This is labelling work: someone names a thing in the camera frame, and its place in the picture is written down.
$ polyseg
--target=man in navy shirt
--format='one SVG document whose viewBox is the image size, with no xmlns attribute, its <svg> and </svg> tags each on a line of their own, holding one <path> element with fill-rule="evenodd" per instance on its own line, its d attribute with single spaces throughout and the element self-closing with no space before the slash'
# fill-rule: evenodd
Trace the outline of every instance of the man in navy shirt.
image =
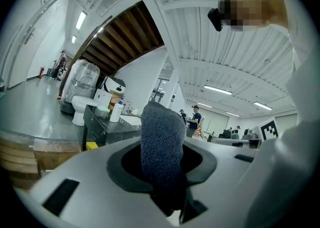
<svg viewBox="0 0 320 228">
<path fill-rule="evenodd" d="M 190 120 L 189 128 L 186 130 L 186 136 L 192 138 L 193 134 L 198 128 L 198 124 L 201 120 L 201 114 L 199 113 L 199 106 L 194 105 L 193 106 L 193 118 Z"/>
</svg>

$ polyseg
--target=white bottle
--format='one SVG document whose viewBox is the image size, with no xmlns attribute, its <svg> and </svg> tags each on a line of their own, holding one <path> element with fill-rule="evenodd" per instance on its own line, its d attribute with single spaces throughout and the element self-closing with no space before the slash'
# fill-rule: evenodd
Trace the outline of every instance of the white bottle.
<svg viewBox="0 0 320 228">
<path fill-rule="evenodd" d="M 110 122 L 118 122 L 122 109 L 124 108 L 124 106 L 122 105 L 122 98 L 119 101 L 119 103 L 116 103 L 113 107 L 112 113 L 111 113 L 111 117 L 110 117 Z"/>
</svg>

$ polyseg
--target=door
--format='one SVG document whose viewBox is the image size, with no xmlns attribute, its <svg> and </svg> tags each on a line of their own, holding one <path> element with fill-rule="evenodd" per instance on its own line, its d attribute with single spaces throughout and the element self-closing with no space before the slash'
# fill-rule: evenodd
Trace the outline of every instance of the door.
<svg viewBox="0 0 320 228">
<path fill-rule="evenodd" d="M 9 88 L 18 85 L 27 80 L 28 71 L 32 60 L 49 29 L 55 22 L 57 17 L 56 6 L 63 0 L 57 0 L 52 4 L 39 18 L 39 20 L 31 29 L 29 36 L 22 43 L 19 53 L 15 59 L 10 80 Z"/>
</svg>

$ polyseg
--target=white appliance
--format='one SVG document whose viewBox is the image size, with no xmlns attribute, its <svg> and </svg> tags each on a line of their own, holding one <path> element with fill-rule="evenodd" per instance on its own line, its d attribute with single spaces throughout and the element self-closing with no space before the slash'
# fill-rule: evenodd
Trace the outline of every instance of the white appliance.
<svg viewBox="0 0 320 228">
<path fill-rule="evenodd" d="M 112 94 L 102 89 L 97 89 L 93 100 L 98 106 L 108 107 L 111 101 Z"/>
<path fill-rule="evenodd" d="M 101 89 L 109 93 L 123 94 L 126 89 L 126 84 L 123 80 L 115 77 L 105 77 Z"/>
</svg>

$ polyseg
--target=white shirt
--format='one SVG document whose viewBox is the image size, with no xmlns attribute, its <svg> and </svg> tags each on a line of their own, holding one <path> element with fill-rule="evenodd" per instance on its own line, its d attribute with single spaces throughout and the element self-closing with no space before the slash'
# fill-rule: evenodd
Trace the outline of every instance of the white shirt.
<svg viewBox="0 0 320 228">
<path fill-rule="evenodd" d="M 319 34 L 300 0 L 284 3 L 293 45 L 293 73 L 286 89 L 298 110 L 297 122 L 316 121 L 320 119 Z"/>
<path fill-rule="evenodd" d="M 292 71 L 297 70 L 319 42 L 317 28 L 300 0 L 284 0 L 289 27 L 289 39 L 293 45 Z"/>
</svg>

